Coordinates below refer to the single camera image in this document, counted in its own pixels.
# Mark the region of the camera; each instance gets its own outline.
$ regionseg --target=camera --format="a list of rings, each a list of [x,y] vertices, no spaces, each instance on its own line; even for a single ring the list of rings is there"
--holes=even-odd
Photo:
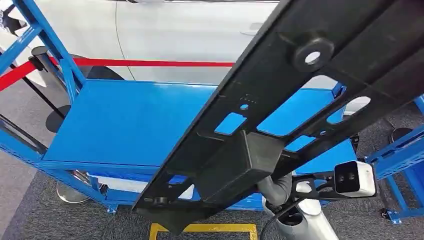
[[[376,193],[373,167],[365,162],[348,161],[334,167],[334,189],[350,197],[371,197]]]

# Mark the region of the red stanchion rope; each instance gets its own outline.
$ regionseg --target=red stanchion rope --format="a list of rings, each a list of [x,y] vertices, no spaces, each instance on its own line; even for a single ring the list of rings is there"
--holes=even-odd
[[[109,66],[109,67],[232,67],[234,62],[212,61],[156,61],[156,60],[116,60],[98,58],[74,58],[77,66]]]
[[[108,67],[225,67],[233,66],[233,62],[210,62],[210,61],[148,61],[148,60],[116,60],[98,58],[74,58],[77,66],[108,66]],[[0,92],[16,83],[36,67],[29,61],[0,76]]]
[[[0,92],[10,85],[16,83],[19,79],[25,77],[35,69],[36,67],[30,61],[27,61],[24,64],[12,69],[8,73],[0,76]]]

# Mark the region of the mounting hole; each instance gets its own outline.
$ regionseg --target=mounting hole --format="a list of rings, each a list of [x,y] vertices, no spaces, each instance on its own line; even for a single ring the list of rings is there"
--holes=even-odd
[[[320,59],[320,56],[321,56],[321,52],[313,51],[305,57],[305,63],[307,65],[315,64]]]
[[[243,104],[240,106],[240,110],[247,110],[249,108],[248,104]]]

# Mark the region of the car door handle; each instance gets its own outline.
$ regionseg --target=car door handle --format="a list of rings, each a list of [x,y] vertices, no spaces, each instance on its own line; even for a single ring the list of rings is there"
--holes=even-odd
[[[249,29],[241,31],[241,34],[249,35],[249,36],[255,36],[256,33],[258,33],[259,29],[261,29],[263,22],[254,22],[250,24]]]

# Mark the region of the metal base plate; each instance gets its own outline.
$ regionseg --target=metal base plate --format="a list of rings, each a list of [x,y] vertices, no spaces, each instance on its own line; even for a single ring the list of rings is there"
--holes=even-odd
[[[56,192],[62,201],[69,204],[82,204],[89,200],[90,198],[79,191],[73,189],[72,187],[57,181]]]

